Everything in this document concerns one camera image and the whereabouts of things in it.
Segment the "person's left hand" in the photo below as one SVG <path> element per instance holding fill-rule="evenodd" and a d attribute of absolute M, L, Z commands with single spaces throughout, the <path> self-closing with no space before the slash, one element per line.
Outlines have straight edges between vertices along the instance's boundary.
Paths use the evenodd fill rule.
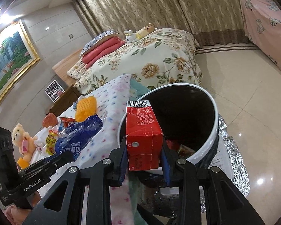
<path fill-rule="evenodd" d="M 32 203 L 31 203 L 32 208 L 34 208 L 40 200 L 41 200 L 41 196 L 39 192 L 36 191 L 32 198 Z M 6 215 L 7 219 L 11 224 L 21 225 L 31 211 L 32 211 L 31 209 L 22 209 L 15 205 L 10 205 L 4 211 L 4 214 Z"/>

